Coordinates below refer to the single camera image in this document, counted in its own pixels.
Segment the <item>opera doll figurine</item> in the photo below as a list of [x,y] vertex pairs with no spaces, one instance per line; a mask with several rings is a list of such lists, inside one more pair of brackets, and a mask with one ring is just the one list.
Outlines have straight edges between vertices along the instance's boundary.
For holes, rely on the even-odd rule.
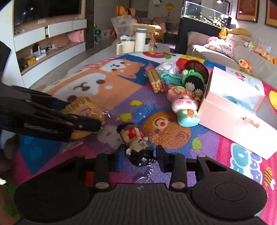
[[124,122],[117,126],[117,133],[126,146],[124,151],[131,164],[142,167],[156,162],[154,150],[144,139],[143,132],[137,125]]

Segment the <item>teal squishy toy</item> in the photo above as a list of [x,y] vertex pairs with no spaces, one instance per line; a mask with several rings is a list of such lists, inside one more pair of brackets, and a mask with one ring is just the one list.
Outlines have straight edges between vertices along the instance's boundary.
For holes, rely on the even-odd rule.
[[198,112],[191,109],[183,109],[177,112],[177,121],[180,126],[189,128],[198,125],[200,119]]

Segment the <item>green crochet hat doll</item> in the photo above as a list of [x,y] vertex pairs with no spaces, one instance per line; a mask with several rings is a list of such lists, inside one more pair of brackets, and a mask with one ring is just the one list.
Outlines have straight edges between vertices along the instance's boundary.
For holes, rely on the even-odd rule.
[[194,69],[185,69],[182,71],[181,82],[186,90],[192,91],[196,97],[202,98],[206,81],[204,77]]

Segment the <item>pink cardboard box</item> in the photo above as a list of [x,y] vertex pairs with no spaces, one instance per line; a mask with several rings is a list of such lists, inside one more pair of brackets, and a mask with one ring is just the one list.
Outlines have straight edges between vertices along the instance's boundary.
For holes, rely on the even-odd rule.
[[[225,99],[247,102],[254,113]],[[276,152],[276,111],[261,80],[214,67],[200,107],[200,124],[268,160]]]

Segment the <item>biscuit stick pack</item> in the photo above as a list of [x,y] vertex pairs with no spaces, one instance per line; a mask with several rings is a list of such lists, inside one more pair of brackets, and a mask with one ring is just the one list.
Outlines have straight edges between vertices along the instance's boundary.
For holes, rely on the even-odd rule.
[[152,90],[154,93],[164,92],[162,81],[159,77],[159,74],[155,70],[152,64],[148,64],[145,67],[146,75],[148,77],[149,83],[152,86]]

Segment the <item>blue white cotton pad pack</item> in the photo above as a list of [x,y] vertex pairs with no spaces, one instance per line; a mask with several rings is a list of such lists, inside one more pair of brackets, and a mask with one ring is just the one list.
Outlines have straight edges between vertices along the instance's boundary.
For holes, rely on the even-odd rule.
[[223,95],[223,97],[231,102],[233,102],[234,104],[236,105],[240,105],[241,107],[249,110],[250,112],[253,112],[254,113],[254,110],[253,108],[250,106],[250,104],[248,104],[247,102],[245,101],[242,101],[240,99],[237,99],[235,97],[232,97],[232,96],[227,96],[227,95]]

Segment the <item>white pink plastic bag bundle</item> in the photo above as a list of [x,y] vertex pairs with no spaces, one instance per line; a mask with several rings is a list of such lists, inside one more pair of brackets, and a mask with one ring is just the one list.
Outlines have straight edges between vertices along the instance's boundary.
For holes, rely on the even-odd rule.
[[179,72],[179,68],[178,66],[176,65],[175,62],[164,62],[164,63],[161,63],[159,66],[157,66],[156,68],[156,71],[161,74],[163,72],[167,72],[171,75],[175,75]]

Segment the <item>pink pig squishy toy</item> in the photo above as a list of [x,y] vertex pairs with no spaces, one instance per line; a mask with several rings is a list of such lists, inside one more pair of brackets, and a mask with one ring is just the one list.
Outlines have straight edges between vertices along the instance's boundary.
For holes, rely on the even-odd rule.
[[171,102],[172,111],[177,114],[180,110],[198,110],[198,103],[194,100],[195,94],[182,86],[175,86],[168,90],[167,100]]

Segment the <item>brown round toy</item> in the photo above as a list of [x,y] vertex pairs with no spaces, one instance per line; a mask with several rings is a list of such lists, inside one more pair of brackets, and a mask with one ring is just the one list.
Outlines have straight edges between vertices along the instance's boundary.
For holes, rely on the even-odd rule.
[[209,78],[209,72],[208,72],[208,69],[201,62],[197,60],[188,60],[184,65],[184,69],[188,69],[188,70],[193,69],[195,72],[200,73],[204,78],[205,84],[207,84],[208,78]]

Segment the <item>white wooden tv cabinet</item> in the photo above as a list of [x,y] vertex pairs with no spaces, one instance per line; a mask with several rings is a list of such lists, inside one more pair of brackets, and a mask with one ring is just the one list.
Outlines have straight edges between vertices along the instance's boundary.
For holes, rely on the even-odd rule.
[[85,37],[70,39],[69,34],[84,34],[87,27],[86,1],[80,1],[79,14],[42,18],[15,25],[15,2],[1,9],[1,42],[10,49],[2,82],[29,88],[61,64],[86,50]]

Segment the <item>colourful cartoon play mat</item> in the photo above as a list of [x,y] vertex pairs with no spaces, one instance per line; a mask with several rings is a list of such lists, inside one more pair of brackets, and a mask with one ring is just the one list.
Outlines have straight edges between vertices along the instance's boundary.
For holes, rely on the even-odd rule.
[[116,125],[134,122],[152,147],[160,144],[165,150],[188,158],[206,155],[262,184],[268,200],[261,218],[267,224],[276,224],[276,155],[265,160],[202,125],[179,126],[166,93],[153,92],[145,72],[147,65],[175,62],[183,66],[190,59],[166,52],[91,57],[72,68],[64,78],[42,88],[43,92],[67,101],[92,96],[110,116],[103,131],[87,136],[72,150],[60,151],[51,141],[46,141],[46,147],[20,148],[13,164],[13,183],[19,185],[77,155],[93,158],[98,153],[114,152],[122,142]]

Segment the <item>black television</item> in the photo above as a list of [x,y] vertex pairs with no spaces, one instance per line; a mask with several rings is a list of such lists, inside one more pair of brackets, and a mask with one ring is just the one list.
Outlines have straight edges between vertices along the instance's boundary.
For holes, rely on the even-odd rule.
[[80,0],[16,0],[14,1],[14,24],[62,15],[81,13]]

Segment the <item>beige mug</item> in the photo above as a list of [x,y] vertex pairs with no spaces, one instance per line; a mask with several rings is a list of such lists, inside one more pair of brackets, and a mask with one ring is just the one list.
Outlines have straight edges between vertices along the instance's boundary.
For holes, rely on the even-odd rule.
[[116,55],[122,55],[130,52],[134,52],[135,40],[123,39],[116,45]]

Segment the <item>orange clownfish plush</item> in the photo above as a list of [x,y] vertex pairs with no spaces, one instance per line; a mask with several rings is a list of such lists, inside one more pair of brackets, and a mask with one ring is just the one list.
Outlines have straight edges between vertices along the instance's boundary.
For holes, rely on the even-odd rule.
[[246,59],[239,59],[238,65],[240,67],[240,70],[249,73],[252,70],[252,66],[249,64],[249,62]]

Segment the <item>pink clothes pile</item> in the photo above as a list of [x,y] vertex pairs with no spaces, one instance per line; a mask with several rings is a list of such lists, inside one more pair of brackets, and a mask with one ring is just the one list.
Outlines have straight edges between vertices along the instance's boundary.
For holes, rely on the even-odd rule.
[[219,52],[229,58],[234,58],[232,45],[224,39],[218,37],[209,37],[208,43],[204,45],[207,49]]

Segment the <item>white thermos bottle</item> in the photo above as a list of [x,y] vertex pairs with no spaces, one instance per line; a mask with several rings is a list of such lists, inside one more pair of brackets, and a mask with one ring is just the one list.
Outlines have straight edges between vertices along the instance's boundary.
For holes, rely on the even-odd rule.
[[144,50],[146,41],[146,32],[144,30],[137,29],[135,36],[135,49],[134,52],[142,52]]

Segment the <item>beige sofa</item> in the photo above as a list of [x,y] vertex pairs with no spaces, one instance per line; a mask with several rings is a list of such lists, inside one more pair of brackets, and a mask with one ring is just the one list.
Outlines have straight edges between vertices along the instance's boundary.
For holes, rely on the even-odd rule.
[[276,88],[276,65],[241,44],[235,44],[232,49],[234,58],[229,58],[219,52],[207,49],[204,45],[196,44],[188,47],[186,54],[238,70],[240,69],[238,60],[246,59],[252,66],[252,70],[249,72],[250,75]]

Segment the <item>woven basket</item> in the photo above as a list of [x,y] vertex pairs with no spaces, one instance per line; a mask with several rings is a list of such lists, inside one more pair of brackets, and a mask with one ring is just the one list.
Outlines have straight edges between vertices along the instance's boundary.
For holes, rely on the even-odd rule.
[[153,38],[155,34],[155,26],[142,23],[134,23],[132,25],[132,37],[136,36],[137,29],[144,30],[146,32],[146,38]]

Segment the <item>yellow tiger plush chair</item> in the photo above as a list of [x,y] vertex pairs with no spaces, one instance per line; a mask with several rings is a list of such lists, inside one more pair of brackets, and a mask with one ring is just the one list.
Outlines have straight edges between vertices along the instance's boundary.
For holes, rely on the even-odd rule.
[[136,14],[136,10],[133,8],[126,8],[120,5],[120,6],[116,6],[115,13],[116,13],[116,16],[130,15],[131,17],[134,17]]

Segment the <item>black fish tank cabinet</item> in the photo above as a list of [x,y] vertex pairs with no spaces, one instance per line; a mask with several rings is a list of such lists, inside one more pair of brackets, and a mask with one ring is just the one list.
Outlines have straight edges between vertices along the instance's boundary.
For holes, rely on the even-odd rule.
[[208,42],[209,37],[217,37],[220,31],[220,28],[213,25],[182,17],[179,23],[175,53],[186,54],[187,48],[195,44],[203,46]]

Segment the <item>orange plush toy row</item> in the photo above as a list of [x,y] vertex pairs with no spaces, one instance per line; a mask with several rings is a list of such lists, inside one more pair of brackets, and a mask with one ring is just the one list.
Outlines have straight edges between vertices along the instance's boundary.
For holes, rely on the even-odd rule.
[[249,42],[244,42],[244,46],[249,49],[250,51],[260,55],[261,57],[263,57],[264,59],[272,62],[274,65],[277,64],[277,61],[276,61],[276,57],[271,57],[270,56],[270,52],[264,52],[263,49],[259,48],[259,47],[254,47],[252,42],[249,41]]

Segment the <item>yellow pillow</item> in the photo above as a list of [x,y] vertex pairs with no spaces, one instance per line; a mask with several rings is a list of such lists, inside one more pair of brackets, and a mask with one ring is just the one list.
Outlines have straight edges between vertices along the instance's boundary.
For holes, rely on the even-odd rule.
[[234,34],[234,35],[244,35],[244,36],[247,36],[247,37],[250,37],[252,36],[252,34],[245,30],[244,28],[234,28],[234,29],[229,29],[227,31],[228,34]]

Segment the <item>glass fish tank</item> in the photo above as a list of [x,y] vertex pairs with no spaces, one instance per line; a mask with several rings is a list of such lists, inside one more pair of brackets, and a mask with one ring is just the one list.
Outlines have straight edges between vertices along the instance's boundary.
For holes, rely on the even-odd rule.
[[191,1],[183,3],[181,18],[192,19],[217,28],[229,28],[231,25],[231,17],[228,15]]

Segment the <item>red gold framed picture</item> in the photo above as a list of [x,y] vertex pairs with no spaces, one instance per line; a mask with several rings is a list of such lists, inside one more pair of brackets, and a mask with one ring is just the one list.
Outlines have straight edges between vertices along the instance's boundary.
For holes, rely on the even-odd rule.
[[238,0],[236,19],[257,23],[259,16],[259,0]]

